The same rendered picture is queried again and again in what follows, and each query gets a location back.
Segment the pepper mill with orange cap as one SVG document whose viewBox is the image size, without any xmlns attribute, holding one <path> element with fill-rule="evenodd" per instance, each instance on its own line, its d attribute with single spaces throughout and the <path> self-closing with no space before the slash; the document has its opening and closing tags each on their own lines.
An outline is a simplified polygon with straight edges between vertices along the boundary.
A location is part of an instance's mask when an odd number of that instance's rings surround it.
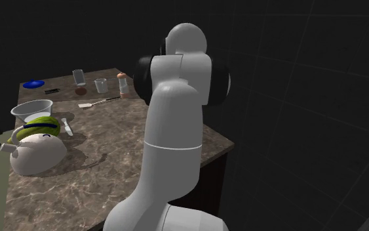
<svg viewBox="0 0 369 231">
<path fill-rule="evenodd" d="M 120 72 L 117 74 L 117 78 L 119 80 L 119 91 L 120 91 L 121 98 L 129 98 L 130 91 L 129 91 L 128 84 L 126 81 L 127 75 L 123 72 Z"/>
</svg>

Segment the clear measuring cup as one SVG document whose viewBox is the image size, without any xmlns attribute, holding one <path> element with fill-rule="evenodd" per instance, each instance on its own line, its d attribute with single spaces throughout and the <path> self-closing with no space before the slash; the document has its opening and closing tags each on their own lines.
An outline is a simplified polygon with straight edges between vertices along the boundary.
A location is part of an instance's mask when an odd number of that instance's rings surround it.
<svg viewBox="0 0 369 231">
<path fill-rule="evenodd" d="M 99 94 L 104 94 L 108 92 L 107 87 L 107 79 L 106 78 L 98 78 L 94 80 L 96 90 Z"/>
</svg>

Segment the white knife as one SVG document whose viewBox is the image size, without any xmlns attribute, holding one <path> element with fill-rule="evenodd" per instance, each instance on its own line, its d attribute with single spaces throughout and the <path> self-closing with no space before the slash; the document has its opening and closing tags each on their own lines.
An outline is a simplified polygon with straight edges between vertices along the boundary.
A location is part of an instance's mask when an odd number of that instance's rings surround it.
<svg viewBox="0 0 369 231">
<path fill-rule="evenodd" d="M 64 124 L 64 129 L 65 129 L 65 131 L 66 131 L 66 133 L 69 135 L 69 136 L 73 136 L 73 132 L 72 132 L 72 130 L 71 130 L 71 127 L 68 125 L 68 123 L 67 123 L 67 119 L 66 118 L 62 118 L 61 119 L 62 120 L 62 122 L 63 122 L 63 124 Z"/>
</svg>

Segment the green melon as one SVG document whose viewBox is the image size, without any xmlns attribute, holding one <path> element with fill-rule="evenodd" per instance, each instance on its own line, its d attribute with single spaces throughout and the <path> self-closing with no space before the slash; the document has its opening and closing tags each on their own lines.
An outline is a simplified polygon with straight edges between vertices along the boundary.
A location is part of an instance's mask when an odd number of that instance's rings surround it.
<svg viewBox="0 0 369 231">
<path fill-rule="evenodd" d="M 49 134 L 57 137 L 60 133 L 60 124 L 58 120 L 51 116 L 38 117 L 26 123 L 26 125 L 32 124 L 42 124 L 43 127 L 26 127 L 22 129 L 16 134 L 16 139 L 18 141 L 34 134 Z"/>
</svg>

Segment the blue lid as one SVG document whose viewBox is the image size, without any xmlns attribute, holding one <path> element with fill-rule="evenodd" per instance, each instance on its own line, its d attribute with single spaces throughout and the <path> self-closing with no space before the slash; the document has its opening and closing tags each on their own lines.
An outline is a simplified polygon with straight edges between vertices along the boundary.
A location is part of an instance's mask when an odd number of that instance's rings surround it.
<svg viewBox="0 0 369 231">
<path fill-rule="evenodd" d="M 26 88 L 26 89 L 36 89 L 36 88 L 42 87 L 44 84 L 45 82 L 42 80 L 31 79 L 30 81 L 25 82 L 22 86 L 23 88 Z"/>
</svg>

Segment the tall clear glass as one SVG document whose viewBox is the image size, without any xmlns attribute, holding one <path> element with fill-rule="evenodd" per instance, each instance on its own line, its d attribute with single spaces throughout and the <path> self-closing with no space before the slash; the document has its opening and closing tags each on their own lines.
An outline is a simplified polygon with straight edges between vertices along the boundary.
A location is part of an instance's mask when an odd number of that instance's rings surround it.
<svg viewBox="0 0 369 231">
<path fill-rule="evenodd" d="M 86 85 L 85 76 L 83 70 L 73 70 L 72 71 L 75 84 L 78 87 L 83 87 Z"/>
</svg>

